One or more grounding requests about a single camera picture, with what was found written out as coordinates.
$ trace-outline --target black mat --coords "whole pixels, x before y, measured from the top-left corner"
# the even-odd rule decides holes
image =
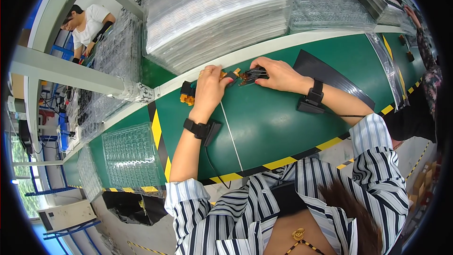
[[[374,110],[375,102],[366,93],[340,72],[308,52],[300,50],[293,68],[300,75],[321,79],[327,85],[352,94]]]

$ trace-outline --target white t-shirt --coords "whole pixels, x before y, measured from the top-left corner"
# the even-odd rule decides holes
[[[96,4],[91,5],[85,10],[85,19],[87,20],[85,30],[78,31],[77,29],[74,29],[72,32],[72,37],[74,38],[74,49],[77,49],[82,45],[88,46],[88,44],[91,43],[95,35],[104,26],[102,21],[109,13],[110,12],[105,7]]]

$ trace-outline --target green workbench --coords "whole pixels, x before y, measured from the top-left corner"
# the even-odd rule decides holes
[[[411,49],[415,60],[408,61],[407,46],[400,44],[399,35],[384,34],[394,63],[399,66],[404,78],[406,90],[409,90],[420,80],[425,68],[417,48]],[[376,103],[375,112],[382,115],[382,110],[385,109],[384,113],[389,111],[389,105],[394,102],[393,96],[382,65],[364,34],[306,43],[265,56],[293,65],[301,49],[324,61],[362,89]],[[244,71],[249,68],[252,60],[230,66],[224,71],[236,68]],[[148,68],[143,70],[143,80],[149,83],[153,81],[155,85],[161,85],[174,77],[146,59],[143,67]],[[154,121],[153,134],[155,140],[159,140],[156,142],[162,164],[161,185],[166,182],[163,175],[168,176],[170,169],[167,160],[171,161],[173,158],[183,130],[182,124],[191,110],[190,106],[179,101],[179,96],[179,89],[168,93],[106,131]],[[213,119],[222,123],[222,128],[208,148],[212,164],[224,181],[279,167],[347,138],[349,126],[341,118],[298,112],[295,110],[298,98],[298,94],[279,92],[255,84],[239,87],[236,83],[226,89],[222,100],[223,110],[218,106],[212,115]],[[109,190],[101,136],[89,145],[102,184]],[[77,159],[78,154],[75,154],[64,164],[67,182],[71,186],[81,185],[76,169]],[[204,150],[201,150],[198,178],[204,184],[218,183],[219,179],[215,176]]]

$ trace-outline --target blue and white striped shirt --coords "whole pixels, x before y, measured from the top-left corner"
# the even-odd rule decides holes
[[[280,211],[270,189],[295,180],[295,189],[339,255],[357,254],[357,223],[340,207],[327,206],[318,190],[339,179],[382,230],[382,254],[397,240],[408,214],[405,180],[386,124],[377,114],[349,130],[354,150],[352,179],[330,163],[306,157],[282,173],[258,173],[247,185],[223,195],[212,207],[209,194],[195,179],[167,183],[165,209],[174,217],[176,254],[260,255]]]

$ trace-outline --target gold necklace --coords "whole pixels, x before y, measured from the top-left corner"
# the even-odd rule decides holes
[[[293,232],[293,238],[297,241],[294,243],[294,245],[285,253],[285,255],[288,255],[299,243],[305,244],[306,246],[310,247],[314,251],[320,253],[321,255],[325,255],[323,252],[321,252],[318,248],[314,247],[313,245],[309,244],[307,241],[303,240],[303,233],[305,232],[305,229],[300,228]]]

